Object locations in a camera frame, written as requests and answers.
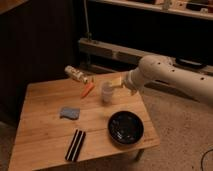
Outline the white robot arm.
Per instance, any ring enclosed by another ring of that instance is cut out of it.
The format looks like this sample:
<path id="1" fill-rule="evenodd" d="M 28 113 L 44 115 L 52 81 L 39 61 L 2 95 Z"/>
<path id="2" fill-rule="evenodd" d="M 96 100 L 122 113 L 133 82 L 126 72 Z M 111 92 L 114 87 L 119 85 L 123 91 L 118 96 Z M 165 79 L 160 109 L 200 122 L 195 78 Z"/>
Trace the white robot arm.
<path id="1" fill-rule="evenodd" d="M 169 57 L 146 55 L 138 66 L 110 82 L 112 88 L 125 86 L 135 94 L 145 84 L 162 81 L 213 107 L 213 76 L 177 68 Z"/>

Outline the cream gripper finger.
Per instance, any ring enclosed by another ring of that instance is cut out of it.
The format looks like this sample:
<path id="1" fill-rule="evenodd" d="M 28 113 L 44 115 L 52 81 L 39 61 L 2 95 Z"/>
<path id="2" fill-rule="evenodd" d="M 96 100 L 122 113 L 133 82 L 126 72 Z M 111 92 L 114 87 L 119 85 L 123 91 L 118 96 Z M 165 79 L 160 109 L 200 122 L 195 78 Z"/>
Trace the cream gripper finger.
<path id="1" fill-rule="evenodd" d="M 121 77 L 117 77 L 110 81 L 109 86 L 111 88 L 122 88 L 123 87 L 123 80 Z"/>

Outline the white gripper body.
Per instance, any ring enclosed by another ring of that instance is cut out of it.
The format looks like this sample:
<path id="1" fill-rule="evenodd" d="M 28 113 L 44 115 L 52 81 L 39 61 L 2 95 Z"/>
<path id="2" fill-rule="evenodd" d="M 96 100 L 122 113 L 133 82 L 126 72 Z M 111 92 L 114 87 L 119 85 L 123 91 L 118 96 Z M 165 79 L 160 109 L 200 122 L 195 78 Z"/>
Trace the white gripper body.
<path id="1" fill-rule="evenodd" d="M 137 74 L 133 70 L 127 72 L 123 77 L 123 85 L 130 90 L 131 95 L 136 94 L 139 89 L 136 78 Z"/>

